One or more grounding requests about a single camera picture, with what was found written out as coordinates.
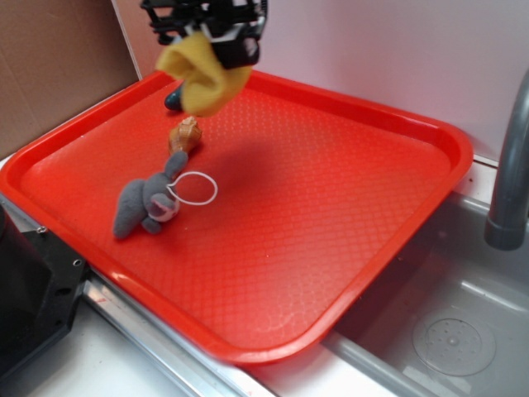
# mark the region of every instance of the sink drain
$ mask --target sink drain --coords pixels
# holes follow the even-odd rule
[[[453,376],[480,372],[496,352],[490,329],[454,309],[422,317],[413,330],[413,346],[427,366]]]

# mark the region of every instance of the white string loop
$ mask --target white string loop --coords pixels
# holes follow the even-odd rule
[[[175,187],[176,184],[180,180],[182,180],[182,178],[184,178],[186,176],[189,176],[189,175],[202,176],[203,178],[205,178],[208,181],[210,181],[211,184],[213,185],[213,195],[212,195],[212,197],[210,197],[206,201],[197,201],[197,202],[196,201],[184,200],[183,198],[179,197],[171,188]],[[168,184],[167,185],[167,190],[169,191],[169,193],[171,193],[171,195],[173,197],[175,197],[178,201],[180,201],[180,202],[182,202],[184,204],[187,204],[187,205],[208,205],[208,204],[210,204],[210,202],[212,202],[217,197],[218,185],[217,185],[217,182],[215,182],[215,180],[211,176],[209,176],[207,174],[204,174],[203,172],[200,172],[200,171],[188,171],[188,172],[184,172],[183,174],[180,174],[179,177],[177,179],[175,179],[172,184]]]

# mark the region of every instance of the yellow sponge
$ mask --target yellow sponge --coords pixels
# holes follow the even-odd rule
[[[191,115],[208,117],[217,113],[244,87],[251,67],[224,69],[202,32],[195,32],[160,55],[156,69],[183,79],[182,108]]]

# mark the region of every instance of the gray stuffed animal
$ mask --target gray stuffed animal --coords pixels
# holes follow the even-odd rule
[[[125,186],[117,203],[113,233],[116,238],[129,236],[140,225],[149,233],[161,231],[161,222],[167,222],[179,211],[180,203],[167,190],[185,165],[188,154],[176,151],[165,163],[164,172],[149,179],[135,179]]]

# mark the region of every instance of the sink basin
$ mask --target sink basin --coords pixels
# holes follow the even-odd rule
[[[325,343],[398,395],[527,395],[529,244],[489,247],[487,211],[452,194]]]

